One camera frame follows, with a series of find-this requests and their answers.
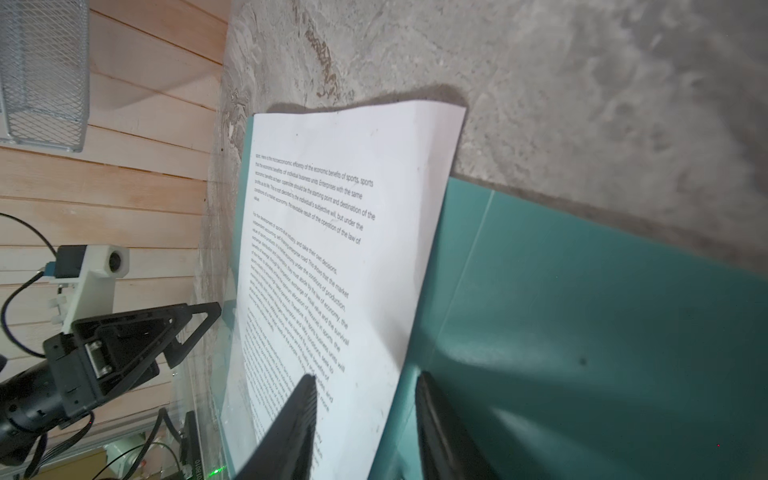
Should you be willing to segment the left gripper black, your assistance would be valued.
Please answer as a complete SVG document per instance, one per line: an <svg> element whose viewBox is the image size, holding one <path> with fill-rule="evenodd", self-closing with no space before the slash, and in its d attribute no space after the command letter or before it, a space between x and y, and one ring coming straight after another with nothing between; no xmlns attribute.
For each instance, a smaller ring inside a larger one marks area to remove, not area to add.
<svg viewBox="0 0 768 480"><path fill-rule="evenodd" d="M86 413L154 379L157 357L179 366L220 318L218 302L176 304L77 320L43 343L64 414ZM190 333L196 315L204 318Z"/></svg>

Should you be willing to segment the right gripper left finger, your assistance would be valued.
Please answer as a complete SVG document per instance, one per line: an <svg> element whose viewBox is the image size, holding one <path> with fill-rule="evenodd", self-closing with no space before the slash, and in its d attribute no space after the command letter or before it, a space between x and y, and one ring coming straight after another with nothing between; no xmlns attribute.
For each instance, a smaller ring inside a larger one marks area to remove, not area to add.
<svg viewBox="0 0 768 480"><path fill-rule="evenodd" d="M316 423L316 377L305 374L235 478L309 479Z"/></svg>

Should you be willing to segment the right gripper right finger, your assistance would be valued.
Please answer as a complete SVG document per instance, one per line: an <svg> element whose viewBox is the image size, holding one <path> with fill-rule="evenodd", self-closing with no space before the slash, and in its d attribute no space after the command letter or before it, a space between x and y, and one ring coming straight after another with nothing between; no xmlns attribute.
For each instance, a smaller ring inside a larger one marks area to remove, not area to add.
<svg viewBox="0 0 768 480"><path fill-rule="evenodd" d="M415 408L424 479L498 478L429 372L417 379Z"/></svg>

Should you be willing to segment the green file folder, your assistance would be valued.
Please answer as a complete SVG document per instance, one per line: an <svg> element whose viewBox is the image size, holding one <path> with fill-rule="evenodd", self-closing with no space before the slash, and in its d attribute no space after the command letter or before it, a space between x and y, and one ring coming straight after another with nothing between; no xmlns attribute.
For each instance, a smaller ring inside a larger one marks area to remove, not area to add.
<svg viewBox="0 0 768 480"><path fill-rule="evenodd" d="M378 478L418 478L427 370L515 479L763 479L767 283L450 180L381 427Z"/></svg>

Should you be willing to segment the printed paper sheet front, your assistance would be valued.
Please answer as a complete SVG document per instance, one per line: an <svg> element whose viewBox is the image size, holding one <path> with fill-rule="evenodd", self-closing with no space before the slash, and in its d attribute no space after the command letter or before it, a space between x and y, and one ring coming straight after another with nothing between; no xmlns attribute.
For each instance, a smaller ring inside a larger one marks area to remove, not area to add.
<svg viewBox="0 0 768 480"><path fill-rule="evenodd" d="M248 120L221 415L236 470L312 375L312 477L368 476L464 117L462 106L412 100Z"/></svg>

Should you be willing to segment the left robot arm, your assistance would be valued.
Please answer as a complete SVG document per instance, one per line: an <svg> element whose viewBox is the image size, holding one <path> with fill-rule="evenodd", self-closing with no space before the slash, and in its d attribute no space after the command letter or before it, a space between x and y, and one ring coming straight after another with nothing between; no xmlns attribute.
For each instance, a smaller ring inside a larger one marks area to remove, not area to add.
<svg viewBox="0 0 768 480"><path fill-rule="evenodd" d="M1 462L24 463L36 440L175 368L221 316L217 302L76 320L44 344L44 359L1 384Z"/></svg>

